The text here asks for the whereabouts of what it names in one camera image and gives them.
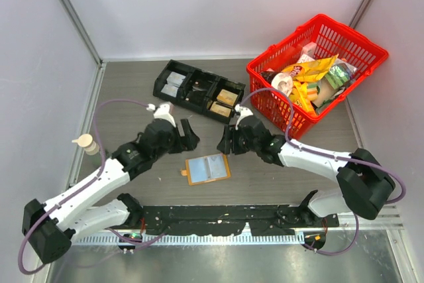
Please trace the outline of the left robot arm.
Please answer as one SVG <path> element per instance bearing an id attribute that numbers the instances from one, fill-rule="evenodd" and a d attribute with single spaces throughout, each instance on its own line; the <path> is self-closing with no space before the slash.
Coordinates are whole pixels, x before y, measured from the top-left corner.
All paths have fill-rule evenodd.
<path id="1" fill-rule="evenodd" d="M 156 118 L 131 142 L 122 144 L 91 175 L 44 203 L 37 199 L 24 207 L 19 249 L 23 256 L 29 244 L 42 264 L 61 258 L 78 239 L 108 227 L 134 229 L 141 222 L 142 207 L 129 194 L 121 194 L 107 205 L 94 204 L 113 190 L 150 170 L 165 154 L 195 150 L 199 137 L 187 119 L 177 126 Z"/>

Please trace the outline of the orange leather card holder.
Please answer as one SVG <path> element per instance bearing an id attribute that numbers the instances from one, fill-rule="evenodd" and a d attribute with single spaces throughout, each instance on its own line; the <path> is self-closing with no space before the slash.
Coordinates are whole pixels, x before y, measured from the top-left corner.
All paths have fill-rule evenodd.
<path id="1" fill-rule="evenodd" d="M 224 160 L 225 160 L 225 165 L 227 169 L 227 177 L 218 178 L 218 179 L 208 178 L 208 166 L 206 161 L 208 156 L 187 159 L 185 161 L 185 168 L 182 168 L 180 170 L 180 174 L 187 178 L 187 182 L 190 186 L 206 184 L 206 183 L 216 182 L 216 181 L 230 178 L 231 171 L 229 169 L 227 157 L 224 154 L 222 155 L 224 156 Z"/>

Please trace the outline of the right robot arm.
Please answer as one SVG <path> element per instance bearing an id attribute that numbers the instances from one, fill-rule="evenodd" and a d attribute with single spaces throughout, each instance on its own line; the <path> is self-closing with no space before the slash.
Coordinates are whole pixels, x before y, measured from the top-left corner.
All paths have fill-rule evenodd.
<path id="1" fill-rule="evenodd" d="M 225 125 L 217 150 L 234 155 L 254 152 L 265 163 L 299 168 L 336 183 L 338 187 L 329 192 L 311 191 L 299 205 L 300 221 L 308 227 L 329 215 L 350 211 L 374 220 L 396 187 L 367 150 L 331 152 L 305 145 L 272 134 L 254 115 Z"/>

